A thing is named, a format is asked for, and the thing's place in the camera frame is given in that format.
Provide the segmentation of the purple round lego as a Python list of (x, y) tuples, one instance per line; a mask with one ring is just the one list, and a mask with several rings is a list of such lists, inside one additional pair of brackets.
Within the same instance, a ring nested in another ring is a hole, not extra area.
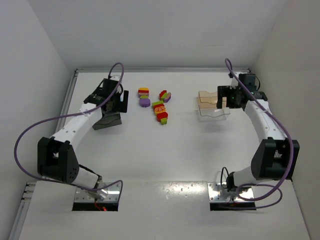
[(141, 95), (139, 98), (139, 105), (143, 108), (148, 108), (151, 105), (151, 101), (147, 95)]

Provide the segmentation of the red yellow striped lego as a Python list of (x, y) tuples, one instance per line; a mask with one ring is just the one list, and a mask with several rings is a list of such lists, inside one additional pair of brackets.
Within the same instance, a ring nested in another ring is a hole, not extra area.
[(140, 87), (137, 91), (137, 95), (139, 98), (148, 98), (150, 94), (149, 88)]

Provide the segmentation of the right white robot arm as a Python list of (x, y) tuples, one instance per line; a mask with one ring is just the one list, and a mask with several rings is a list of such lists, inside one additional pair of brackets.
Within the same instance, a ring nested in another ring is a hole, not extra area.
[(252, 73), (241, 73), (236, 86), (217, 88), (217, 108), (223, 103), (230, 109), (242, 109), (251, 120), (259, 140), (259, 146), (248, 167), (233, 171), (226, 179), (226, 189), (231, 192), (243, 184), (258, 184), (280, 180), (283, 176), (292, 179), (300, 145), (289, 140), (283, 129), (270, 117), (268, 98), (259, 91)]

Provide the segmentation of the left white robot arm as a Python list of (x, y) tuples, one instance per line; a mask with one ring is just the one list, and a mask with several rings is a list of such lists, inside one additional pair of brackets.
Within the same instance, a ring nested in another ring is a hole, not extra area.
[(81, 105), (79, 115), (51, 137), (37, 144), (37, 172), (42, 177), (88, 189), (102, 187), (102, 177), (79, 164), (76, 148), (89, 130), (122, 124), (121, 114), (128, 109), (129, 92), (119, 76), (104, 78)]

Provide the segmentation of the grey plastic bin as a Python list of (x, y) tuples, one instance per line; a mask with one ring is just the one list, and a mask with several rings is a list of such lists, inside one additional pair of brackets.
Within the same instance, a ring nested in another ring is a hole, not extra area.
[(110, 128), (113, 126), (121, 125), (121, 114), (119, 112), (108, 112), (106, 113), (102, 119), (97, 121), (92, 128), (96, 130)]

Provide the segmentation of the orange translucent bin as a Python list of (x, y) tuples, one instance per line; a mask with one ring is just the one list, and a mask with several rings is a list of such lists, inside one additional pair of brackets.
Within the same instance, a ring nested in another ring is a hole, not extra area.
[(197, 101), (200, 110), (216, 110), (218, 109), (218, 92), (200, 90), (198, 92)]

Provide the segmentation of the clear plastic bin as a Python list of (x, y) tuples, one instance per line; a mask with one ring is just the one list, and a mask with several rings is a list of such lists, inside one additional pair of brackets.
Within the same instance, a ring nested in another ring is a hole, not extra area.
[(230, 114), (229, 108), (200, 108), (198, 118), (200, 122), (225, 121)]

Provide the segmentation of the green red orange lego stack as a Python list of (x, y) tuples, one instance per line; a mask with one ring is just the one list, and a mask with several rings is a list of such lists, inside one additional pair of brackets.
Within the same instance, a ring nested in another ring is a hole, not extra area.
[(168, 113), (165, 104), (162, 100), (152, 103), (152, 108), (156, 116), (156, 120), (161, 123), (161, 125), (166, 125), (168, 123)]

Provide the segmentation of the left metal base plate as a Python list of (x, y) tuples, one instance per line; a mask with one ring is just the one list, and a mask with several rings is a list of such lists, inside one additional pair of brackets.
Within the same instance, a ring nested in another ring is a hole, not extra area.
[(87, 191), (77, 187), (74, 194), (74, 203), (93, 204), (97, 201), (98, 203), (114, 204), (118, 202), (121, 190), (121, 182), (114, 183), (98, 191)]

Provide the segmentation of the metal base plate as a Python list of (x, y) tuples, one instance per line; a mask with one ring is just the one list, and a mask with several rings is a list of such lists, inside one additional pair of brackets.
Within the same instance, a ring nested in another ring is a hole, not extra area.
[(98, 203), (114, 204), (118, 202), (121, 190), (121, 182), (114, 183), (98, 191), (87, 191), (77, 187), (74, 194), (74, 203), (93, 204), (97, 201)]
[(254, 198), (253, 190), (251, 187), (241, 188), (239, 196), (249, 201), (244, 200), (237, 196), (233, 191), (227, 191), (227, 189), (221, 186), (220, 182), (208, 182), (208, 197), (211, 204), (227, 204), (227, 203), (250, 203)]

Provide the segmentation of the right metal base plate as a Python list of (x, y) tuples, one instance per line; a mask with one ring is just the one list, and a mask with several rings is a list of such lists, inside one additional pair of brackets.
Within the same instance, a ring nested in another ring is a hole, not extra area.
[(251, 187), (241, 188), (239, 196), (249, 201), (244, 200), (237, 196), (233, 191), (227, 191), (227, 189), (221, 186), (220, 182), (208, 182), (208, 197), (211, 204), (227, 204), (227, 203), (250, 203), (254, 198), (253, 190)]

